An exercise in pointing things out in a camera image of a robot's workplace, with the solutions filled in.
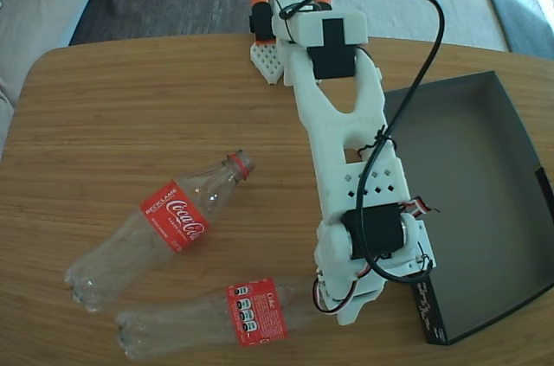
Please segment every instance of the crushed plastic bottle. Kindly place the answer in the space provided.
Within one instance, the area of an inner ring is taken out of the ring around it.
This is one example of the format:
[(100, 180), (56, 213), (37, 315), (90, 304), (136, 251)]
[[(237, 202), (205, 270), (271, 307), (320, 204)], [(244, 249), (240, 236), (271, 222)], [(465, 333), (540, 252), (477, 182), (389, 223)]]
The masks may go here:
[(235, 186), (254, 170), (246, 153), (176, 178), (134, 210), (111, 237), (67, 271), (73, 298), (98, 311), (139, 276), (159, 266), (209, 229)]
[(132, 360), (218, 345), (268, 343), (293, 336), (320, 316), (310, 281), (266, 278), (199, 299), (146, 305), (115, 318), (119, 345)]

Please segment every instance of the sofa cushion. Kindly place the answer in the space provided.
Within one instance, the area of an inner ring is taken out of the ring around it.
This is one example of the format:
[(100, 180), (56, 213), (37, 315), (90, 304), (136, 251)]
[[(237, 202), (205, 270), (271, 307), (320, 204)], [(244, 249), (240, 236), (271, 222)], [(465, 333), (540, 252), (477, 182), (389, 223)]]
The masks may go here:
[(27, 72), (57, 47), (83, 0), (0, 1), (0, 90), (15, 106)]

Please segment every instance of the coca-cola logo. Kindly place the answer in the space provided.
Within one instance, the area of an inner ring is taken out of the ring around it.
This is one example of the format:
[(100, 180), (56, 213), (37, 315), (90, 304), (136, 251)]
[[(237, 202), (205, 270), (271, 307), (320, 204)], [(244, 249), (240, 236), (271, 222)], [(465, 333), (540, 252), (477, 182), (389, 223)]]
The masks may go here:
[(183, 200), (173, 200), (165, 204), (167, 211), (175, 217), (175, 222), (193, 241), (204, 232), (206, 227), (189, 214), (188, 206), (189, 204)]

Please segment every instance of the round wooden table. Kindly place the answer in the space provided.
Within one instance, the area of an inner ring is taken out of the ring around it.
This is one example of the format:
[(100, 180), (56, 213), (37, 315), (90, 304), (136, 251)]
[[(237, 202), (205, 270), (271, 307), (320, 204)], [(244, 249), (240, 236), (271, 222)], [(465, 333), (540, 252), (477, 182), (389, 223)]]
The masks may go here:
[[(249, 35), (106, 42), (58, 49), (29, 73), (0, 165), (0, 363), (121, 365), (113, 317), (265, 276), (314, 274), (320, 213), (290, 88), (250, 63)], [(429, 44), (374, 39), (385, 90), (406, 87)], [(554, 171), (554, 63), (445, 45), (426, 81), (495, 70), (538, 155)], [(351, 93), (332, 90), (337, 103)], [(200, 243), (89, 314), (63, 277), (133, 206), (175, 175), (243, 148), (257, 170)], [(407, 287), (388, 284), (340, 327), (253, 348), (193, 350), (143, 364), (551, 364), (554, 294), (452, 347), (424, 343)]]

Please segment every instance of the coca-cola label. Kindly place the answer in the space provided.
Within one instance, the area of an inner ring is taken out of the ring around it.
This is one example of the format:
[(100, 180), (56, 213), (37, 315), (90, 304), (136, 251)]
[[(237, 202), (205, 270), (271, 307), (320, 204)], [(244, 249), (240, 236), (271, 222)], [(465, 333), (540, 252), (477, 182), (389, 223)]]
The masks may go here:
[(194, 203), (173, 180), (145, 200), (140, 209), (175, 252), (181, 252), (208, 228)]
[(231, 323), (242, 346), (287, 338), (287, 327), (274, 281), (238, 284), (227, 288)]

